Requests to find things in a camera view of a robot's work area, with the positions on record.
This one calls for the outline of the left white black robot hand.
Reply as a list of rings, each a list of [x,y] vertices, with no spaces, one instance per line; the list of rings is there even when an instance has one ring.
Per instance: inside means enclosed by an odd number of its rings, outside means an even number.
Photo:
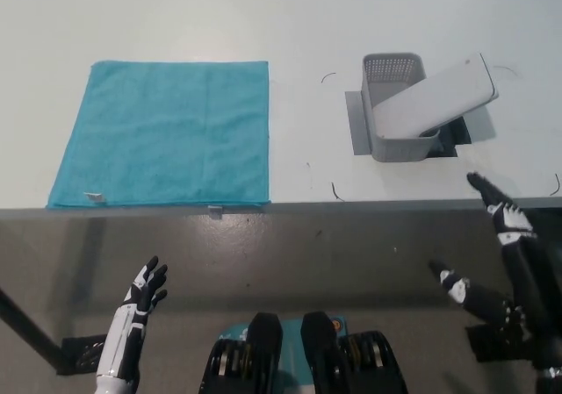
[[[97,365],[98,392],[135,393],[140,381],[140,358],[150,314],[168,292],[163,288],[168,266],[153,256],[133,279],[114,313]]]

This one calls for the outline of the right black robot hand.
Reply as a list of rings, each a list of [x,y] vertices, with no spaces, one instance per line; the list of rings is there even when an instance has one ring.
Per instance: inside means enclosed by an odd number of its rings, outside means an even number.
[[[475,283],[442,261],[430,261],[429,269],[449,298],[480,319],[467,330],[479,361],[526,359],[539,373],[559,377],[561,290],[544,244],[515,201],[477,172],[466,178],[493,223],[512,294]]]

